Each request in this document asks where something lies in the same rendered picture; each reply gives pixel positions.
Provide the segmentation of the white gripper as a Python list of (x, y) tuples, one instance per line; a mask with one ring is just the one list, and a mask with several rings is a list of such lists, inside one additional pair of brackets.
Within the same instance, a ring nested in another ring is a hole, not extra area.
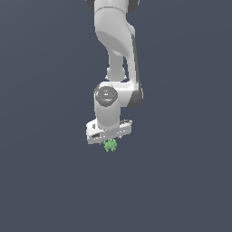
[(97, 120), (94, 119), (86, 124), (86, 137), (89, 144), (102, 143), (105, 140), (121, 138), (131, 133), (132, 120), (120, 121), (117, 128), (112, 130), (100, 129)]

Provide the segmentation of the small green object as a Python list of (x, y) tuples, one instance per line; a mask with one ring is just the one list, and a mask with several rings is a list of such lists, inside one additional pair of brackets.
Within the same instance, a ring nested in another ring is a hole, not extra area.
[(106, 151), (115, 151), (117, 148), (117, 142), (115, 139), (105, 140), (103, 144)]

